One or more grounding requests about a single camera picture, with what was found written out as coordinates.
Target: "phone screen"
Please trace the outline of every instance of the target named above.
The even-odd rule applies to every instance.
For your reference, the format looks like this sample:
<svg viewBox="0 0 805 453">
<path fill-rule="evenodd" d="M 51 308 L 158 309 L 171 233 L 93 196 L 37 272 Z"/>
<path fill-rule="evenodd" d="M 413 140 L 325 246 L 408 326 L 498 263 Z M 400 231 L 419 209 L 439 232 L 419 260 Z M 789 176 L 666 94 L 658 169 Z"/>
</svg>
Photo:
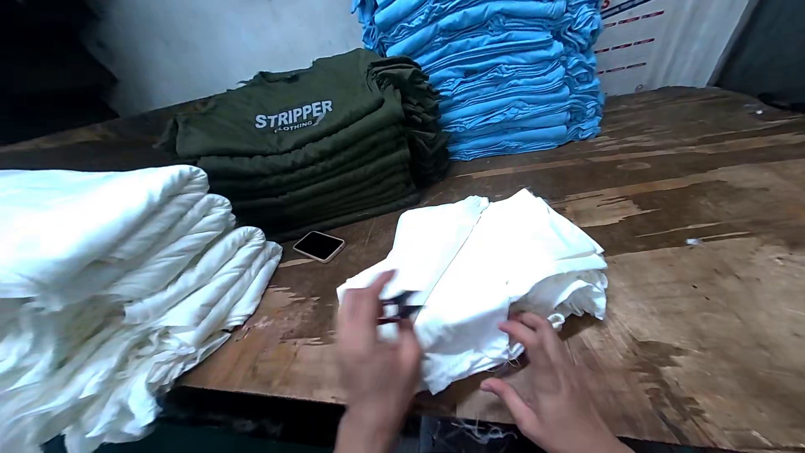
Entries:
<svg viewBox="0 0 805 453">
<path fill-rule="evenodd" d="M 318 231 L 311 231 L 296 243 L 294 248 L 320 260 L 326 260 L 342 243 L 344 243 L 343 239 L 323 235 Z"/>
</svg>

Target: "dark floor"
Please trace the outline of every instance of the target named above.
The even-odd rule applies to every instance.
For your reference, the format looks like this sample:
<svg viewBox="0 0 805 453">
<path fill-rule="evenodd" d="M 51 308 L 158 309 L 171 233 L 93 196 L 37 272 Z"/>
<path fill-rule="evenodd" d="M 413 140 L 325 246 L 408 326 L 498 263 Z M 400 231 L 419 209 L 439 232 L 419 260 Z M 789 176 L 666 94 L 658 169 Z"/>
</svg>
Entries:
<svg viewBox="0 0 805 453">
<path fill-rule="evenodd" d="M 99 453 L 325 453 L 332 451 L 344 409 L 339 405 L 178 388 L 163 400 L 154 432 L 134 443 L 106 444 Z M 717 450 L 622 439 L 635 453 Z M 45 453 L 64 453 L 61 438 Z M 411 417 L 394 453 L 540 452 L 516 426 L 455 418 Z"/>
</svg>

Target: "stack of light blue t-shirts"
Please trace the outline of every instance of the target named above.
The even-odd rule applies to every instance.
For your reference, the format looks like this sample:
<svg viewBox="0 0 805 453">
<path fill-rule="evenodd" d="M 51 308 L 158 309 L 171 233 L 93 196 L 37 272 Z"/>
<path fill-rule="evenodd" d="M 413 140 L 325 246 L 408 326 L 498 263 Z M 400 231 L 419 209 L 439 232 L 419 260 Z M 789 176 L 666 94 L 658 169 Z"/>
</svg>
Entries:
<svg viewBox="0 0 805 453">
<path fill-rule="evenodd" d="M 353 0 L 367 48 L 409 56 L 441 92 L 452 160 L 593 137 L 604 96 L 599 0 Z"/>
</svg>

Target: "scissors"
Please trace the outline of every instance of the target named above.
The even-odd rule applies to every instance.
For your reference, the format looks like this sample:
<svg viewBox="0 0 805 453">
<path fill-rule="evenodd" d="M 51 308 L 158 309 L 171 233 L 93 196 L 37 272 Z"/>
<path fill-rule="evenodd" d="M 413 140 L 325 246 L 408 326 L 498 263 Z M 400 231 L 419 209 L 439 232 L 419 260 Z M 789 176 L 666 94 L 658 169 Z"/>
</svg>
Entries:
<svg viewBox="0 0 805 453">
<path fill-rule="evenodd" d="M 387 324 L 389 322 L 397 322 L 401 319 L 408 319 L 413 314 L 422 309 L 422 305 L 406 305 L 406 301 L 411 298 L 418 291 L 403 291 L 399 296 L 392 297 L 391 299 L 383 299 L 381 302 L 383 306 L 396 305 L 397 314 L 393 316 L 381 316 L 378 318 L 378 324 Z"/>
</svg>

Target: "plywood tabletop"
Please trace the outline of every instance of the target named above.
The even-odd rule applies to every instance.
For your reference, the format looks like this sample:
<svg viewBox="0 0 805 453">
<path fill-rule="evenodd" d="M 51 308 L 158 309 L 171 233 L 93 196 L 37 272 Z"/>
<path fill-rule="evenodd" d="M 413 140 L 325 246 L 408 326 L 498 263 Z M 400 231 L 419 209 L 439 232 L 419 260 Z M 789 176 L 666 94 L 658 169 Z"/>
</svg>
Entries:
<svg viewBox="0 0 805 453">
<path fill-rule="evenodd" d="M 170 163 L 146 146 L 170 113 L 0 148 L 0 166 Z M 604 247 L 607 318 L 572 319 L 563 337 L 616 434 L 802 451 L 805 116 L 718 89 L 669 88 L 610 98 L 602 128 L 555 150 L 454 164 L 422 206 L 495 201 L 527 187 Z M 335 288 L 386 255 L 398 216 L 333 230 L 347 246 L 329 264 L 285 244 L 254 316 L 180 383 L 342 402 Z M 522 384 L 522 373 L 506 371 Z M 416 409 L 510 422 L 477 391 L 486 376 L 420 395 Z"/>
</svg>

